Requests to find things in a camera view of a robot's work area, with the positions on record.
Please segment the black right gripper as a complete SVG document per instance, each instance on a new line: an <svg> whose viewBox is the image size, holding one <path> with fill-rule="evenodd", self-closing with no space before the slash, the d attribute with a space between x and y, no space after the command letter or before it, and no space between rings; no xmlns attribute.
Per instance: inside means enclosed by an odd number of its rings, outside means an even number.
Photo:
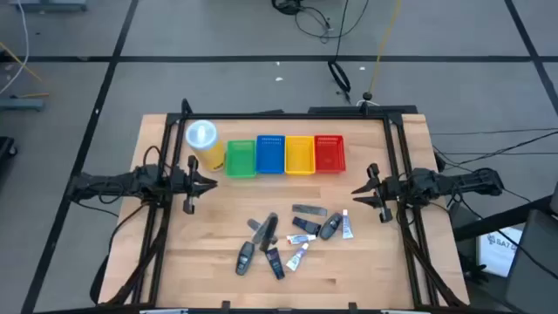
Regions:
<svg viewBox="0 0 558 314"><path fill-rule="evenodd" d="M393 219L393 215L387 207L387 202L403 200L403 190L398 177L390 176L381 181L379 178L379 168L376 163L369 165L368 176L370 179L362 187L355 189L351 193L355 195L372 191L372 196L355 197L354 201L378 208L380 210L379 220L382 223L390 222Z"/></svg>

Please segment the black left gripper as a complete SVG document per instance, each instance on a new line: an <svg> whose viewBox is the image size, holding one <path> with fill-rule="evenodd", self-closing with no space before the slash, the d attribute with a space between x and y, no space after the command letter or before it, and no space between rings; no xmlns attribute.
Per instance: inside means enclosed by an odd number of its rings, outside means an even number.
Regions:
<svg viewBox="0 0 558 314"><path fill-rule="evenodd" d="M194 197L200 197L207 191L217 187L217 181L204 177L198 172L199 161L194 155L187 159L187 171L179 166L172 169L172 193L185 194L182 210L186 214L194 213Z"/></svg>

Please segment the dark grey deodorant stick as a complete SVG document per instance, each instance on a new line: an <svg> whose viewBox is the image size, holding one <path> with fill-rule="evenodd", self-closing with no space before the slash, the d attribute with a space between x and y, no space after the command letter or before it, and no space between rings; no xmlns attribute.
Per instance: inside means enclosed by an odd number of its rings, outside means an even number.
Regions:
<svg viewBox="0 0 558 314"><path fill-rule="evenodd" d="M332 214L326 222L323 224L319 231L319 236L323 240L329 240L341 226L343 221L343 216L339 213Z"/></svg>
<svg viewBox="0 0 558 314"><path fill-rule="evenodd" d="M255 245L252 242L245 242L239 250L236 261L235 273L237 275L244 276L248 272L254 254Z"/></svg>

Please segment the clear grey comb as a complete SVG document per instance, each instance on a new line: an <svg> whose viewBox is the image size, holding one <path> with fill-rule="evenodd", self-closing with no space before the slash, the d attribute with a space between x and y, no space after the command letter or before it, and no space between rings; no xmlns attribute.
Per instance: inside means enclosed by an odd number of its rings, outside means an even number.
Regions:
<svg viewBox="0 0 558 314"><path fill-rule="evenodd" d="M319 215L319 216L328 215L328 210L326 208L305 205L305 204L293 204L292 211L297 213L302 213L302 214L308 214L308 215Z"/></svg>

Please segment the dark blue tube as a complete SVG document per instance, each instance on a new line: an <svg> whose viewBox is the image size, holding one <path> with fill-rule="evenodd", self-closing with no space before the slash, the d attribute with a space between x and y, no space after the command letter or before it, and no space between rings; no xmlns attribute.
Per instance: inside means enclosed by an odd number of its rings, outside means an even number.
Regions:
<svg viewBox="0 0 558 314"><path fill-rule="evenodd" d="M292 223L295 226L297 226L298 228L307 232L308 234L315 235L315 236L317 236L319 234L320 229L322 227L321 224L318 224L316 222L311 222L311 221L305 220L303 218L299 218L297 216L295 216L293 218Z"/></svg>
<svg viewBox="0 0 558 314"><path fill-rule="evenodd" d="M282 268L282 262L280 259L278 248L267 250L266 257L276 279L277 280L284 279L285 275L284 275L284 270Z"/></svg>

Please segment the yellow wipes canister white lid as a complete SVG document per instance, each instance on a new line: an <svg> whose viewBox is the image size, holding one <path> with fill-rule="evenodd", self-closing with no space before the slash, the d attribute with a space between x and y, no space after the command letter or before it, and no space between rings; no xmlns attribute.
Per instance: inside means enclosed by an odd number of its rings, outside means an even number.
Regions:
<svg viewBox="0 0 558 314"><path fill-rule="evenodd" d="M204 168L209 171L223 168L225 148L213 122L196 120L188 126L185 138Z"/></svg>

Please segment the green plastic basket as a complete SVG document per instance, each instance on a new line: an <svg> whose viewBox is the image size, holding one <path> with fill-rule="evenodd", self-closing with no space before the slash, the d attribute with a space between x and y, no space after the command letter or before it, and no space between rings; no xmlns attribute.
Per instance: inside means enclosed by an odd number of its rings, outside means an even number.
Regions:
<svg viewBox="0 0 558 314"><path fill-rule="evenodd" d="M226 175L230 178L255 177L255 141L230 140L226 153Z"/></svg>

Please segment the red plastic basket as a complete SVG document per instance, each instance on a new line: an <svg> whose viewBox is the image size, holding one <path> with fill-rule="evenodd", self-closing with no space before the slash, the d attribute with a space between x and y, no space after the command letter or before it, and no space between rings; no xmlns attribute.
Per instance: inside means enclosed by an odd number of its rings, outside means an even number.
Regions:
<svg viewBox="0 0 558 314"><path fill-rule="evenodd" d="M344 172L344 138L341 135L316 135L314 140L316 172Z"/></svg>

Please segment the blue plastic basket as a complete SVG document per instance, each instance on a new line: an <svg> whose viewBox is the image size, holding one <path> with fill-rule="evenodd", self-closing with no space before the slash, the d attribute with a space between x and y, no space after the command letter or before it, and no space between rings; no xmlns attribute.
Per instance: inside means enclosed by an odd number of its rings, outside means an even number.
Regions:
<svg viewBox="0 0 558 314"><path fill-rule="evenodd" d="M255 171L258 174L283 174L284 149L284 135L258 135L256 137Z"/></svg>

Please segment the yellow plastic basket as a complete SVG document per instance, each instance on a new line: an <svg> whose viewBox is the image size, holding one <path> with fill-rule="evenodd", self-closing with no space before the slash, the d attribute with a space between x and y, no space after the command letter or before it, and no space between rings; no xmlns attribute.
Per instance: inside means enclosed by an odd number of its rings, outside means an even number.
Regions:
<svg viewBox="0 0 558 314"><path fill-rule="evenodd" d="M287 136L285 138L285 173L314 174L315 145L313 136Z"/></svg>

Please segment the black round pole cap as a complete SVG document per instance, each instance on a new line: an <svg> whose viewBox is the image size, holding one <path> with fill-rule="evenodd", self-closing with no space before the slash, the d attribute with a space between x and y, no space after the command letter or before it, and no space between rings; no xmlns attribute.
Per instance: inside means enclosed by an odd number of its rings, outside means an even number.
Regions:
<svg viewBox="0 0 558 314"><path fill-rule="evenodd" d="M372 94L370 92L364 92L362 95L362 99L356 103L358 110L363 116L369 114L369 111L372 107L378 106L378 103L372 101Z"/></svg>

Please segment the black metal beam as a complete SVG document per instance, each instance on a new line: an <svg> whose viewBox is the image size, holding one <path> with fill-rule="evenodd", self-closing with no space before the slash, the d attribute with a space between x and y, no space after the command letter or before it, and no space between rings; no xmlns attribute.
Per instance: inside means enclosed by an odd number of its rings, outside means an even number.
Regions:
<svg viewBox="0 0 558 314"><path fill-rule="evenodd" d="M489 234L499 229L524 223L534 211L539 211L547 215L558 215L558 194L548 195L517 208L512 208L505 212L491 215L487 218L481 218L476 222L458 227L453 230L454 239L460 242Z"/></svg>

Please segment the white printed box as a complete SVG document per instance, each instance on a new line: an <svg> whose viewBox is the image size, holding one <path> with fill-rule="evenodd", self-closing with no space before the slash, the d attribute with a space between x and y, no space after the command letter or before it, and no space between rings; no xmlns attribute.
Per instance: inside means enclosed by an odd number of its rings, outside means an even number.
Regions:
<svg viewBox="0 0 558 314"><path fill-rule="evenodd" d="M477 263L486 266L484 272L507 277L516 252L515 244L520 242L521 236L520 229L511 227L479 236Z"/></svg>

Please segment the dark grey chair back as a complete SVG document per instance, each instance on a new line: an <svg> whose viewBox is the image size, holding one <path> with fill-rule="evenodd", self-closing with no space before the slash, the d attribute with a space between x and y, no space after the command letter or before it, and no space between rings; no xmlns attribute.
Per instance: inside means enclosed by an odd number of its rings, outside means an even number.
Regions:
<svg viewBox="0 0 558 314"><path fill-rule="evenodd" d="M532 211L522 232L520 246L558 276L558 221ZM505 299L530 314L558 314L558 279L518 250L507 279Z"/></svg>

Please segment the grey metal floor base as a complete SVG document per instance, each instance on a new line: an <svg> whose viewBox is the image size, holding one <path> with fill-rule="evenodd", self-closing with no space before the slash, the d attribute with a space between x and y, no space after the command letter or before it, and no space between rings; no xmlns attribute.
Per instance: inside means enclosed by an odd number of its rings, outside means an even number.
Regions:
<svg viewBox="0 0 558 314"><path fill-rule="evenodd" d="M87 11L86 0L8 0L8 4L18 10L41 11Z"/></svg>
<svg viewBox="0 0 558 314"><path fill-rule="evenodd" d="M44 101L42 99L0 99L0 111L3 110L34 110L42 111Z"/></svg>

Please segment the black caster wheel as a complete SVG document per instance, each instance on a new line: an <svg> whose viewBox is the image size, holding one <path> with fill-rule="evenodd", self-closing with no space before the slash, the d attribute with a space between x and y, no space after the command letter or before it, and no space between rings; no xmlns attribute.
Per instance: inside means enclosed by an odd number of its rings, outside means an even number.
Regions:
<svg viewBox="0 0 558 314"><path fill-rule="evenodd" d="M15 140L11 137L0 136L0 166L18 153Z"/></svg>

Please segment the black flat base plate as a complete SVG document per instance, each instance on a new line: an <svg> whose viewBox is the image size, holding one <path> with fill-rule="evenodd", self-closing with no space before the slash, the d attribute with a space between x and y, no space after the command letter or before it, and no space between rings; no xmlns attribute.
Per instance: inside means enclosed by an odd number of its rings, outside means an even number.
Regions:
<svg viewBox="0 0 558 314"><path fill-rule="evenodd" d="M419 111L416 106L313 106L308 110L310 114L357 114L363 115L367 113L391 114L418 114Z"/></svg>

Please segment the black aluminium table frame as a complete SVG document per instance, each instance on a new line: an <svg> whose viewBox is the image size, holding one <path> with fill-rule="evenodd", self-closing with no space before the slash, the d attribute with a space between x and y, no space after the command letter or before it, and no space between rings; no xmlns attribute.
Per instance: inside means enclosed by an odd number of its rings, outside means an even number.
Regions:
<svg viewBox="0 0 558 314"><path fill-rule="evenodd" d="M400 125L386 126L372 117L282 114L218 119L225 140L249 140L260 133L339 134L344 138L346 169L341 174L261 175L232 179L218 172L217 188L195 203L193 215L177 197L170 209L168 238L159 285L146 277L140 298L159 307L215 308L228 301L235 308L409 309L431 302L432 283L419 266L406 260L398 222L382 223L378 212L357 202L354 190L365 184L375 163L382 176L407 167L435 168L425 117L406 114ZM288 260L295 248L286 236L295 232L291 207L322 205L329 212L347 209L355 236L335 235L310 245L296 271L277 279L265 255L257 253L248 273L238 276L239 249L251 237L247 220L278 215L278 250Z"/></svg>

